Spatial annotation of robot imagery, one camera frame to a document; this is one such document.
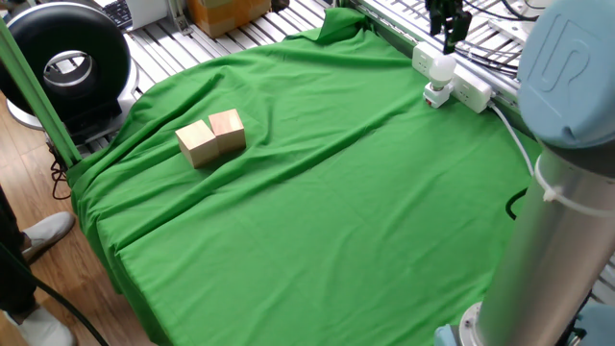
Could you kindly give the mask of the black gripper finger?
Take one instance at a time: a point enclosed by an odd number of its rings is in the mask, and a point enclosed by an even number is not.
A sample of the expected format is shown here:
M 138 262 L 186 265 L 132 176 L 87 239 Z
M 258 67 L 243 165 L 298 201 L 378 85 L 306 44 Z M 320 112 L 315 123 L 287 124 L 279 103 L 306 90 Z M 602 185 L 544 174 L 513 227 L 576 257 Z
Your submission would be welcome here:
M 442 31 L 444 15 L 442 12 L 441 0 L 425 0 L 425 7 L 429 12 L 430 18 L 430 35 L 437 36 Z
M 461 7 L 446 7 L 443 14 L 445 28 L 443 54 L 448 55 L 455 51 L 458 42 L 467 37 L 473 16 Z

